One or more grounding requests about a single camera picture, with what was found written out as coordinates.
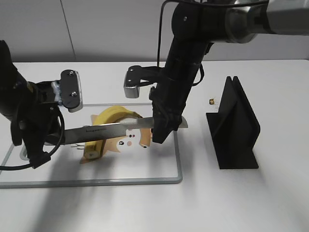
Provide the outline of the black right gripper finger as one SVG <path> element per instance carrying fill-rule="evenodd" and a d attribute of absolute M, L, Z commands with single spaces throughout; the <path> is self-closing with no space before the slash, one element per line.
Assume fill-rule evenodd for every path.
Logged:
<path fill-rule="evenodd" d="M 152 141 L 159 144 L 162 144 L 171 132 L 177 131 L 182 123 L 181 115 L 171 114 L 168 115 L 168 117 L 163 115 L 153 115 L 153 118 L 154 127 L 152 129 Z"/>

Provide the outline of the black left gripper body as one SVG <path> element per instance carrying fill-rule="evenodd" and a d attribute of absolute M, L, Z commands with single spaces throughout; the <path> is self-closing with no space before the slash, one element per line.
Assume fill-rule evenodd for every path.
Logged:
<path fill-rule="evenodd" d="M 11 120 L 11 138 L 15 146 L 24 144 L 29 163 L 11 169 L 36 169 L 51 160 L 64 140 L 65 123 L 56 103 L 44 103 L 42 92 L 33 82 L 21 92 Z M 49 132 L 60 132 L 58 141 L 50 152 L 43 151 Z"/>

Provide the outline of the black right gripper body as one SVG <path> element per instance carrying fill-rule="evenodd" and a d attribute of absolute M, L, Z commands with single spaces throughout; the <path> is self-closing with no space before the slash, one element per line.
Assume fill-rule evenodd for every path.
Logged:
<path fill-rule="evenodd" d="M 177 120 L 183 113 L 192 87 L 204 78 L 202 65 L 211 42 L 180 41 L 174 38 L 159 82 L 150 92 L 153 117 L 164 121 Z"/>

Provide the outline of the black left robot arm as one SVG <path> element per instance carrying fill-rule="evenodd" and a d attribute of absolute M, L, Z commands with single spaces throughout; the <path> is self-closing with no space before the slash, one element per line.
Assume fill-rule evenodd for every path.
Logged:
<path fill-rule="evenodd" d="M 11 59 L 7 43 L 0 42 L 0 113 L 10 121 L 11 139 L 15 146 L 25 145 L 29 163 L 20 166 L 1 166 L 2 171 L 36 169 L 51 160 L 64 139 L 65 123 L 55 103 L 45 103 L 44 92 L 28 82 Z M 50 152 L 43 145 L 50 132 L 60 136 Z"/>

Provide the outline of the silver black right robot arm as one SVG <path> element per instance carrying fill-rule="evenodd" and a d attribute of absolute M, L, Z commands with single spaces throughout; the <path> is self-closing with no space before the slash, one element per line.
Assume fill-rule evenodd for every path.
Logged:
<path fill-rule="evenodd" d="M 306 0 L 180 1 L 171 22 L 173 40 L 150 91 L 153 141 L 163 143 L 182 121 L 201 62 L 214 43 L 246 44 L 258 34 L 309 33 Z"/>

